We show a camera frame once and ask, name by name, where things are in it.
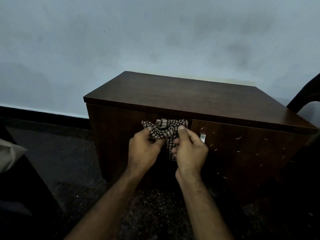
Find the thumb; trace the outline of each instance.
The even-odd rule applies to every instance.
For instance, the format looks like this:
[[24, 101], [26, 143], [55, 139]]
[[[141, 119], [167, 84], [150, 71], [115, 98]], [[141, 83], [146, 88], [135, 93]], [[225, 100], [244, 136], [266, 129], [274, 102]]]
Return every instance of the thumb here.
[[155, 141], [155, 143], [152, 144], [153, 147], [157, 147], [159, 151], [161, 150], [162, 146], [166, 143], [166, 139], [158, 139]]
[[190, 139], [189, 139], [189, 134], [183, 125], [180, 125], [178, 127], [178, 134], [179, 134], [179, 138], [180, 138], [180, 144], [181, 143], [191, 143]]

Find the wooden cabinet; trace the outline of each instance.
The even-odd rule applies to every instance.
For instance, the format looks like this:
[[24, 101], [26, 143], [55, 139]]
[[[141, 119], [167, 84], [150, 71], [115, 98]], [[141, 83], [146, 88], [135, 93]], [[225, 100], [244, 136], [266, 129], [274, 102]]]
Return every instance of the wooden cabinet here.
[[[203, 177], [221, 174], [238, 198], [277, 177], [318, 131], [258, 88], [236, 84], [123, 72], [84, 101], [102, 176], [113, 182], [126, 168], [128, 142], [142, 120], [187, 119], [191, 130], [205, 133], [210, 153]], [[142, 185], [176, 183], [176, 163], [159, 157]]]

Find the forearm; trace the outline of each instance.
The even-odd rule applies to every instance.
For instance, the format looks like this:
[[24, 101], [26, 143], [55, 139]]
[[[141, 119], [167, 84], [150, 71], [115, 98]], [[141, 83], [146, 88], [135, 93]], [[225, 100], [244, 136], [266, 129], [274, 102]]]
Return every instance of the forearm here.
[[65, 240], [111, 239], [123, 211], [143, 175], [129, 170], [102, 196]]
[[186, 174], [178, 182], [196, 239], [233, 239], [201, 177]]

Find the cabinet top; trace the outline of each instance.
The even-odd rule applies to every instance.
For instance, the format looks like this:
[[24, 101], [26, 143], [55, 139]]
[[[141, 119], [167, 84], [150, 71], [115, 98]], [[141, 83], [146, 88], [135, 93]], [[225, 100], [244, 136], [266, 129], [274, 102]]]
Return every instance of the cabinet top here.
[[89, 104], [256, 128], [318, 129], [256, 87], [122, 72], [84, 96]]

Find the checkered cloth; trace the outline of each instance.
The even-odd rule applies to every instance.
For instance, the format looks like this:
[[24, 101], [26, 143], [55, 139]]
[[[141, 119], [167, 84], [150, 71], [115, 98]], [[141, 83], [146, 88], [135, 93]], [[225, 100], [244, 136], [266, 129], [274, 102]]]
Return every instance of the checkered cloth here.
[[168, 138], [167, 139], [167, 158], [169, 160], [175, 161], [171, 149], [175, 147], [174, 139], [178, 138], [178, 127], [183, 125], [184, 127], [188, 127], [187, 120], [166, 120], [161, 119], [157, 120], [155, 124], [149, 121], [141, 122], [144, 128], [148, 128], [150, 134], [157, 139], [160, 138]]

